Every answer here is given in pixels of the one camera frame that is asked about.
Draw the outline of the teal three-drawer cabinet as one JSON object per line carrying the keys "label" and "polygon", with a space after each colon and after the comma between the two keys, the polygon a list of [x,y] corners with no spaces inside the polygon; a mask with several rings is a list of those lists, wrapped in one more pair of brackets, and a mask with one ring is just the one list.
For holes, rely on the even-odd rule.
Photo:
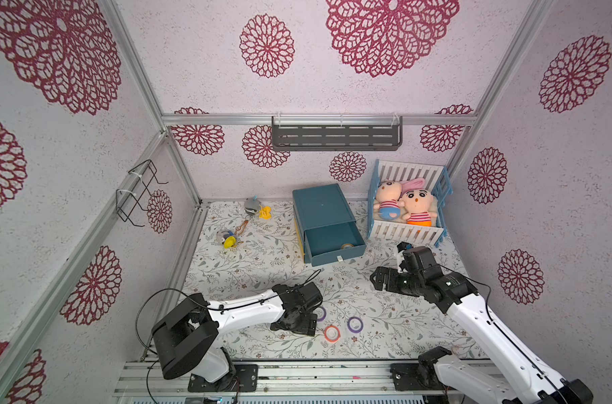
{"label": "teal three-drawer cabinet", "polygon": [[[303,261],[314,267],[361,257],[366,243],[337,183],[292,192]],[[345,243],[356,247],[341,249]]]}

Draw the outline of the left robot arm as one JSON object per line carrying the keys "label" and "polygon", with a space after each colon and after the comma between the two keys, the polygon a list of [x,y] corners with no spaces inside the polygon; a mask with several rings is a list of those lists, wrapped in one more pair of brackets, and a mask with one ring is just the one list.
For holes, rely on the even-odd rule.
{"label": "left robot arm", "polygon": [[237,370],[218,340],[238,330],[268,325],[312,337],[315,310],[323,296],[314,282],[277,284],[268,291],[233,301],[208,301],[200,293],[187,296],[152,328],[162,375],[174,380],[191,374],[213,385],[228,385]]}

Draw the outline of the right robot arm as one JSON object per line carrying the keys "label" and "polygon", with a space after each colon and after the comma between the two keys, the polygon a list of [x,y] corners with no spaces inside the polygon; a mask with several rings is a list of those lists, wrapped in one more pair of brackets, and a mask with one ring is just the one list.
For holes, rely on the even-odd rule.
{"label": "right robot arm", "polygon": [[401,392],[453,389],[477,403],[591,403],[593,393],[581,380],[566,380],[528,348],[489,308],[479,282],[440,265],[428,247],[398,245],[398,268],[378,267],[370,281],[378,291],[421,297],[458,323],[500,372],[500,377],[461,360],[448,348],[435,347],[413,365],[392,365]]}

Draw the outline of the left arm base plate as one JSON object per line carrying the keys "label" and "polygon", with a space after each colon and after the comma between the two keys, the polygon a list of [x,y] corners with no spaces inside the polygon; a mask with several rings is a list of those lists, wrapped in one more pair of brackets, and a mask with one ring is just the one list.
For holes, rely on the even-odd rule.
{"label": "left arm base plate", "polygon": [[188,392],[255,392],[259,381],[258,371],[258,365],[234,365],[230,372],[215,382],[208,382],[203,377],[192,374]]}

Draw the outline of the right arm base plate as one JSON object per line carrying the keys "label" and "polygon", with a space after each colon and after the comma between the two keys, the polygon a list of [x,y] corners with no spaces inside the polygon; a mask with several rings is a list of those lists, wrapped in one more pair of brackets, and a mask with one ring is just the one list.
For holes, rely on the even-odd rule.
{"label": "right arm base plate", "polygon": [[432,391],[439,388],[432,365],[393,363],[390,373],[397,392]]}

